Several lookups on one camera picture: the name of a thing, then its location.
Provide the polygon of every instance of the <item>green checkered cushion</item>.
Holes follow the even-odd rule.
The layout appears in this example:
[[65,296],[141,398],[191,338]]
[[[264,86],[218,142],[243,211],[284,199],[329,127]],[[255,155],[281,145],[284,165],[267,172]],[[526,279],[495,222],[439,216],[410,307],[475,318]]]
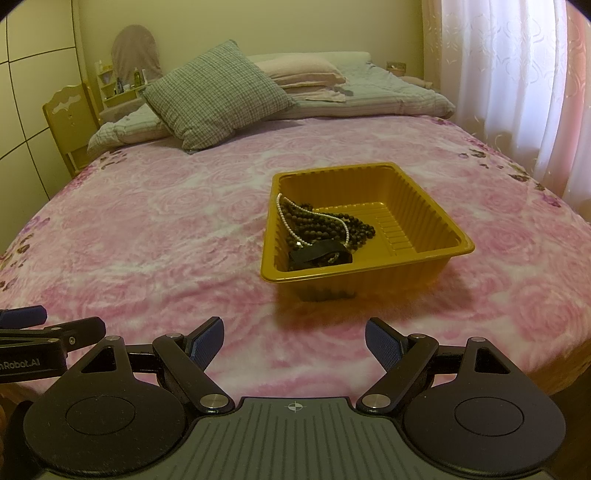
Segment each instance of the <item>green checkered cushion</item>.
[[146,101],[184,150],[201,150],[296,103],[233,40],[150,84]]

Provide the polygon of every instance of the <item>black strap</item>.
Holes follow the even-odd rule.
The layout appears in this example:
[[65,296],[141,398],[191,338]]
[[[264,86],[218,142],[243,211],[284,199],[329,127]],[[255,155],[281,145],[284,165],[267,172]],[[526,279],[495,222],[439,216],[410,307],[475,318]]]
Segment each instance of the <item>black strap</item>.
[[325,255],[338,254],[333,265],[342,265],[353,262],[353,255],[345,246],[337,240],[320,240],[311,247],[304,247],[290,252],[290,268],[292,270],[303,270],[305,268],[316,268],[312,262],[319,260]]

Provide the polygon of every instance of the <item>wooden chair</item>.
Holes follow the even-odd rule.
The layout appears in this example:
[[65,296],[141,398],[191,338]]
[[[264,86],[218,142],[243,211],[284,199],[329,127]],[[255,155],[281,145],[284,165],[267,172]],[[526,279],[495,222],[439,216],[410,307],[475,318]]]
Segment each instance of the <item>wooden chair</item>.
[[43,105],[43,114],[57,149],[74,178],[90,163],[86,155],[88,141],[100,127],[88,85],[81,83],[62,88]]

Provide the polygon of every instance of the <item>chair backrest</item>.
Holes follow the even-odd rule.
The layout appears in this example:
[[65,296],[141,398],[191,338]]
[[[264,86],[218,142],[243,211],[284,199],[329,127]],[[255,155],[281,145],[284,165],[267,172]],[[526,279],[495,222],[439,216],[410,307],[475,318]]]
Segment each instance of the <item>chair backrest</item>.
[[100,127],[88,86],[81,83],[62,88],[43,105],[43,113],[70,174],[76,174],[88,164],[86,147]]
[[162,76],[156,41],[150,30],[141,25],[128,25],[119,32],[111,48],[111,59],[115,75],[124,84],[133,85],[135,69],[140,73],[145,70],[147,81]]

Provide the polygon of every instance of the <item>circular mount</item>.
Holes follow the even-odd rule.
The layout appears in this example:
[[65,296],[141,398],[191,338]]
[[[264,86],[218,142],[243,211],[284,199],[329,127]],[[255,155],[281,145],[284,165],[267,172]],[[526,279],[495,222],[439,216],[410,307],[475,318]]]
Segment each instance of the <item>circular mount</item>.
[[109,435],[126,428],[135,417],[133,404],[119,397],[89,397],[66,413],[67,424],[84,435]]
[[495,397],[464,400],[454,412],[456,421],[467,431],[485,437],[509,435],[523,425],[523,412],[511,403]]
[[558,407],[533,384],[486,378],[431,388],[410,402],[404,429],[432,462],[475,476],[513,476],[542,465],[565,433]]
[[[100,365],[109,365],[113,352],[126,358],[119,338],[106,342],[109,346],[94,357]],[[182,438],[186,418],[181,402],[135,379],[121,359],[113,371],[88,369],[92,363],[73,366],[27,411],[23,431],[28,446],[52,469],[66,476],[126,475],[154,463]]]

